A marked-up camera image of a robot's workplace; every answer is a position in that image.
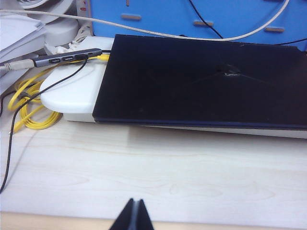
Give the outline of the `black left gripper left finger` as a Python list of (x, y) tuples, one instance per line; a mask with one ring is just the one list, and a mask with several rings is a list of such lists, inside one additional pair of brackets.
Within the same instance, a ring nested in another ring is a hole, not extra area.
[(135, 230), (136, 216), (134, 210), (135, 201), (131, 198), (128, 200), (118, 217), (112, 224), (113, 230)]

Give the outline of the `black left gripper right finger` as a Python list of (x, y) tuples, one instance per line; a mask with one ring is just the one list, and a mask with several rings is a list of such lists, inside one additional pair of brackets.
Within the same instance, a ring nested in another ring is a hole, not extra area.
[(136, 229), (154, 230), (152, 221), (142, 199), (137, 202)]

